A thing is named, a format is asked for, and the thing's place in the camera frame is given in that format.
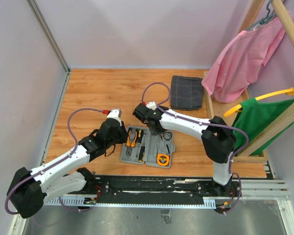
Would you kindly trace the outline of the orange black pliers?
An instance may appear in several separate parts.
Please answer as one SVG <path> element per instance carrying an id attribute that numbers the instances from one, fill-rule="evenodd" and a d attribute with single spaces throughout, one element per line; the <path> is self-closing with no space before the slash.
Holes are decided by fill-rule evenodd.
<path id="1" fill-rule="evenodd" d="M 128 130 L 128 138 L 127 138 L 127 142 L 126 142 L 126 156 L 127 157 L 130 157 L 132 149 L 136 145 L 137 136 L 138 136 L 137 130 L 133 131 L 132 128 L 129 128 L 129 130 Z"/>

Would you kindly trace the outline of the yellow tape measure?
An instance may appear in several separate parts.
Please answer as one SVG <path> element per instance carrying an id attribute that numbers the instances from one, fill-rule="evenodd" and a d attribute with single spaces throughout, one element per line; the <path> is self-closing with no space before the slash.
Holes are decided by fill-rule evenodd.
<path id="1" fill-rule="evenodd" d="M 167 148 L 167 153 L 158 153 L 157 154 L 157 163 L 160 166 L 167 166 L 170 162 L 170 149 L 169 149 L 169 145 L 166 144 L 166 148 Z"/>

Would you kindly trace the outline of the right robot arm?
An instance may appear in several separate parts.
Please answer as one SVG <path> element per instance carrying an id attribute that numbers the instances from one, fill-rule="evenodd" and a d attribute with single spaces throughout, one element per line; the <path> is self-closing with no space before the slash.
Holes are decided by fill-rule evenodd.
<path id="1" fill-rule="evenodd" d="M 202 141 L 206 155 L 213 161 L 213 192 L 218 196 L 229 192 L 232 181 L 231 159 L 236 137 L 221 117 L 191 117 L 157 106 L 155 102 L 139 104 L 134 109 L 133 116 L 145 124 L 153 135 L 173 130 Z"/>

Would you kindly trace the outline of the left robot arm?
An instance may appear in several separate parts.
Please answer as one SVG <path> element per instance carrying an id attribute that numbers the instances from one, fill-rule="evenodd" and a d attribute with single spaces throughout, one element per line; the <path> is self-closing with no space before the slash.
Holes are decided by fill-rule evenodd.
<path id="1" fill-rule="evenodd" d="M 99 129 L 82 138 L 78 145 L 53 161 L 31 170 L 18 169 L 7 192 L 8 203 L 22 218 L 30 218 L 50 200 L 73 191 L 85 194 L 95 189 L 92 173 L 84 168 L 94 159 L 105 156 L 110 147 L 127 141 L 123 121 L 107 118 Z"/>

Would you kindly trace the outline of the grey plastic tool case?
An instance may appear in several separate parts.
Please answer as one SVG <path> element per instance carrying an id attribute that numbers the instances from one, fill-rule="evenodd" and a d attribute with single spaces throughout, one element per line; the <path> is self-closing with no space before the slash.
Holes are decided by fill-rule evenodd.
<path id="1" fill-rule="evenodd" d="M 138 126 L 129 126 L 129 128 L 132 128 L 133 131 L 138 131 L 139 129 L 143 129 L 144 135 L 142 139 L 141 144 L 135 145 L 135 147 L 132 149 L 130 157 L 126 156 L 126 143 L 123 144 L 121 155 L 120 155 L 120 161 L 123 163 L 129 163 L 129 164 L 137 164 L 137 165 L 143 165 L 146 164 L 148 166 L 153 167 L 160 167 L 160 168 L 170 168 L 171 162 L 172 162 L 172 155 L 175 152 L 175 145 L 173 144 L 173 132 L 172 132 L 172 139 L 170 141 L 166 141 L 163 138 L 163 134 L 160 134 L 158 136 L 154 136 L 150 133 L 148 128 L 144 127 L 138 127 Z M 167 166 L 160 166 L 157 163 L 157 154 L 158 153 L 167 153 L 166 144 L 169 145 L 170 149 L 170 162 Z M 143 162 L 138 162 L 138 156 L 140 152 L 141 146 L 145 146 L 145 156 Z"/>

